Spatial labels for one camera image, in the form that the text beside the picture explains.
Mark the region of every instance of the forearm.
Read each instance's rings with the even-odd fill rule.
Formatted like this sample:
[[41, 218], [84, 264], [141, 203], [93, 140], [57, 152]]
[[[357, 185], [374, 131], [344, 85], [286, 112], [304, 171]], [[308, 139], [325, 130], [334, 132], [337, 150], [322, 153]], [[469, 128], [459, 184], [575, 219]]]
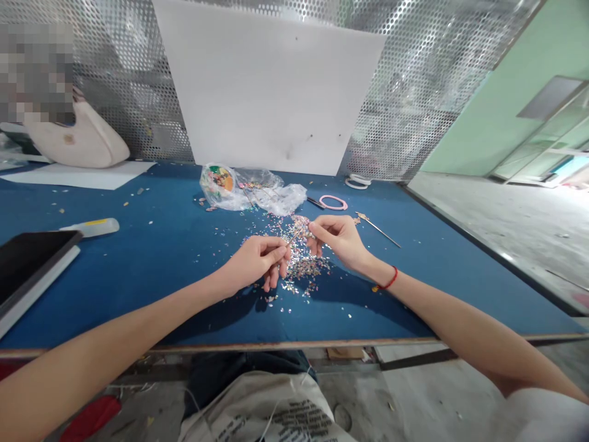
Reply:
[[168, 333], [232, 289], [213, 274], [60, 345], [0, 382], [0, 440], [40, 440]]
[[[365, 274], [387, 285], [395, 271], [376, 258]], [[587, 396], [521, 336], [475, 307], [402, 272], [389, 288], [458, 356], [487, 375], [508, 396], [522, 387], [553, 390], [587, 402]]]

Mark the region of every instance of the hand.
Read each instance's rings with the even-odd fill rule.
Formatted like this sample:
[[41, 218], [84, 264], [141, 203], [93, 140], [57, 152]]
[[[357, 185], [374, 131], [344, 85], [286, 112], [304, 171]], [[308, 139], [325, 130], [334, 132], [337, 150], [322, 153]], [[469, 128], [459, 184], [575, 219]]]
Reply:
[[321, 257], [321, 247], [327, 244], [347, 268], [365, 272], [372, 254], [362, 244], [352, 217], [322, 215], [309, 224], [309, 230], [316, 237], [307, 240], [312, 255]]
[[264, 276], [266, 293], [275, 289], [278, 276], [287, 276], [290, 248], [277, 236], [251, 236], [231, 257], [221, 270], [234, 284], [235, 291], [246, 287]]

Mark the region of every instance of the white board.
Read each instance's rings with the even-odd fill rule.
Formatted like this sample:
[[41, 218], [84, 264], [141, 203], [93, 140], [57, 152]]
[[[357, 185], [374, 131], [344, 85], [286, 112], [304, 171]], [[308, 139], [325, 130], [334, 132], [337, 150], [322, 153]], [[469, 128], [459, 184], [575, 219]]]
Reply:
[[197, 164], [337, 173], [386, 36], [153, 5]]

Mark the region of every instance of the metal mesh wall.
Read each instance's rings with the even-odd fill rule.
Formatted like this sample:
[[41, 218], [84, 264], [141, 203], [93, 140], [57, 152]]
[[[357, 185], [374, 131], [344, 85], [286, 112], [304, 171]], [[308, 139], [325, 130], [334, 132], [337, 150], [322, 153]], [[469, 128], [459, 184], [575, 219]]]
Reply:
[[[410, 180], [540, 0], [208, 0], [388, 35], [342, 170]], [[0, 23], [70, 23], [74, 82], [132, 155], [193, 162], [150, 0], [4, 0]]]

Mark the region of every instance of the pink hair tie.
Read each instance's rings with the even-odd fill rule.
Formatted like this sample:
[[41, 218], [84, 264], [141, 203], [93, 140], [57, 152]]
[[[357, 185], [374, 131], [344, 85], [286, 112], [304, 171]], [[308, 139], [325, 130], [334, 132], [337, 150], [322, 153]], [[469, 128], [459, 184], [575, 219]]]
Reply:
[[[331, 198], [332, 200], [336, 200], [339, 201], [340, 203], [342, 203], [343, 205], [341, 207], [331, 207], [328, 206], [327, 204], [325, 204], [323, 202], [324, 198]], [[323, 195], [321, 198], [319, 198], [319, 202], [323, 205], [323, 207], [325, 207], [326, 209], [331, 209], [331, 210], [347, 210], [348, 209], [348, 203], [346, 203], [344, 200], [340, 200], [338, 197], [336, 196], [331, 196], [331, 195]]]

